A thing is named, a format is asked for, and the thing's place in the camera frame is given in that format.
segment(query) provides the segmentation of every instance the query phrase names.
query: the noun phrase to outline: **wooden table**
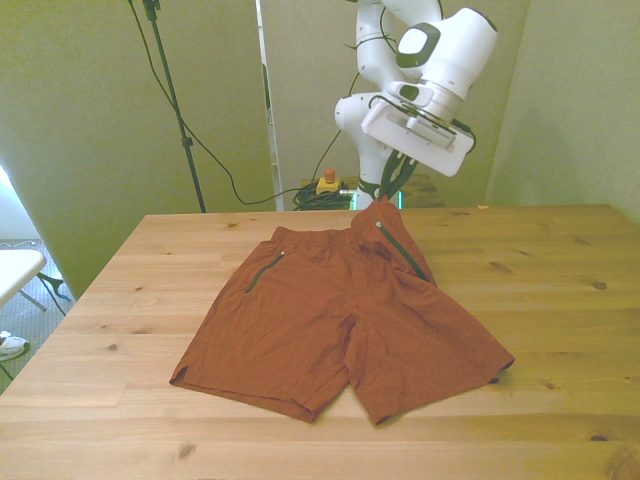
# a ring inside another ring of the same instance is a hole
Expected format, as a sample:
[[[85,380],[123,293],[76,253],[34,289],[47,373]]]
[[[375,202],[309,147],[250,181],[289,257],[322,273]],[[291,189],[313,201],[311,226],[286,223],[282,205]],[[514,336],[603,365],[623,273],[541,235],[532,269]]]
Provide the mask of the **wooden table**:
[[[309,425],[168,384],[259,241],[353,215],[145,218],[0,397],[0,478],[640,478],[640,231],[607,206],[403,211],[498,383],[375,428],[350,388]]]

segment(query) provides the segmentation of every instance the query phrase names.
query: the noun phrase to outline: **zipper pocket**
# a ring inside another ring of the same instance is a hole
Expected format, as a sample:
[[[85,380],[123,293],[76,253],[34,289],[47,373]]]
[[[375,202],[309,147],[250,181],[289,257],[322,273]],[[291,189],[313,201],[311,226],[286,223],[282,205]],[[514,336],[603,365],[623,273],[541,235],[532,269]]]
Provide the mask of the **zipper pocket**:
[[[271,262],[269,265],[267,265],[266,267],[262,267],[260,269],[260,271],[258,273],[256,273],[256,276],[253,277],[253,281],[251,282],[251,285],[249,285],[249,287],[244,291],[244,293],[249,293],[251,290],[253,290],[253,287],[256,286],[256,283],[258,283],[258,280],[260,279],[260,277],[262,276],[262,274],[264,272],[266,272],[267,270],[269,270],[270,268],[273,268],[276,266],[276,263],[278,263],[280,260],[282,260],[282,257],[284,257],[284,253],[285,252],[280,252],[280,255],[278,255],[276,257],[276,259]]]
[[[387,230],[384,225],[382,225],[382,222],[376,222],[376,227],[378,227],[380,229],[380,231],[382,232],[382,234],[387,237],[387,240],[389,240],[391,242],[391,244],[396,247],[396,250],[398,250],[400,252],[400,254],[404,257],[404,259],[409,262],[409,265],[411,265],[413,267],[413,269],[415,270],[416,274],[418,275],[418,277],[420,277],[422,280],[425,281],[429,281],[429,278],[424,274],[424,272],[422,271],[422,269],[420,268],[420,266],[416,263],[416,261],[411,258],[411,255],[409,255],[409,252],[407,252],[404,247],[402,245],[400,245],[400,243],[393,238],[393,235],[391,235],[391,233],[389,232],[389,230]]]

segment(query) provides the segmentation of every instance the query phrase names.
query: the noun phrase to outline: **black cable bundle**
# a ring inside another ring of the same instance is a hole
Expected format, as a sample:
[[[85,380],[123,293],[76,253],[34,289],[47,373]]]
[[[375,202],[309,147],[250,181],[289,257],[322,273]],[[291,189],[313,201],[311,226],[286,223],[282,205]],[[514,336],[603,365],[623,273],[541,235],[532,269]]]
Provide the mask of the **black cable bundle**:
[[[293,197],[292,202],[298,210],[348,210],[351,205],[351,195],[341,195],[339,191],[323,192],[316,195],[318,182],[310,183],[300,189]],[[342,190],[349,188],[346,183],[340,184]]]

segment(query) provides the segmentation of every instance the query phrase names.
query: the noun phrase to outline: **orange shorts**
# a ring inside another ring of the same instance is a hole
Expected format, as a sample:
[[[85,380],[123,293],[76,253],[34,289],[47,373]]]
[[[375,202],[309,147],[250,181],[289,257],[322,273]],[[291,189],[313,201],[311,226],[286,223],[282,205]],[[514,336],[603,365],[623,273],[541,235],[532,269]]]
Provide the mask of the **orange shorts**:
[[[378,424],[485,385],[513,360],[437,288],[384,199],[346,230],[278,227],[224,286],[170,382],[306,422],[351,383]]]

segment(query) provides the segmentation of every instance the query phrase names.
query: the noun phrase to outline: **shoe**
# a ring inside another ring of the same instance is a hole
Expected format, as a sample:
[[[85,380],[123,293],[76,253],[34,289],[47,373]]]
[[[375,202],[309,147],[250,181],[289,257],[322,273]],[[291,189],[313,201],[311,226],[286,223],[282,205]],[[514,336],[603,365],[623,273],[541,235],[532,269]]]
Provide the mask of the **shoe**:
[[[0,334],[0,362],[19,357],[25,351],[25,345],[29,342],[24,338],[7,336],[8,332]]]

